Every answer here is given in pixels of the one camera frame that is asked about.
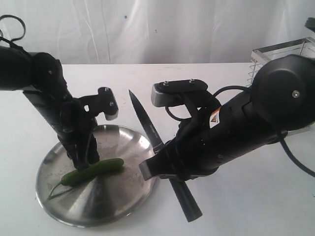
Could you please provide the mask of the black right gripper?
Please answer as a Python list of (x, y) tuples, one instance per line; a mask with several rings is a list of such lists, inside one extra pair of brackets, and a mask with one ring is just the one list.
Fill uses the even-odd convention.
[[(186, 118), (180, 121), (179, 130), (172, 140), (166, 143), (152, 140), (154, 155), (139, 164), (144, 180), (160, 177), (182, 181), (214, 173), (218, 163), (206, 162), (211, 156), (218, 158), (214, 153), (217, 141), (214, 136), (220, 125), (219, 115), (209, 115), (197, 123), (192, 118)], [(170, 142), (174, 146), (165, 147)]]

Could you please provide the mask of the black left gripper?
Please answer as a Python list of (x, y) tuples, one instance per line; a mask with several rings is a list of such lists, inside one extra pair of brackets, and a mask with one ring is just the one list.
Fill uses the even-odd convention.
[(71, 98), (59, 102), (50, 98), (48, 123), (57, 133), (75, 169), (83, 170), (88, 167), (88, 163), (99, 162), (97, 142), (93, 135), (96, 120), (84, 110), (81, 99)]

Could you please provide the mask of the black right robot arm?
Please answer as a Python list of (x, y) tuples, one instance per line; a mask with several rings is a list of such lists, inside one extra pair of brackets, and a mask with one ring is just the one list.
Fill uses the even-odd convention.
[(213, 174), (228, 163), (261, 146), (279, 141), (289, 131), (315, 120), (315, 61), (288, 55), (265, 64), (250, 87), (221, 104), (201, 80), (156, 84), (156, 107), (185, 105), (190, 113), (176, 136), (166, 144), (157, 140), (153, 124), (137, 112), (156, 148), (140, 164), (144, 179), (189, 180)]

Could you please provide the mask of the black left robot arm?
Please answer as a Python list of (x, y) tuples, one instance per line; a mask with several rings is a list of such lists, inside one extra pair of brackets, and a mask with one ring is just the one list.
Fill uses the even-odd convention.
[(96, 120), (68, 91), (58, 59), (48, 53), (26, 55), (2, 46), (0, 89), (23, 92), (56, 132), (76, 169), (83, 170), (99, 161), (93, 135)]

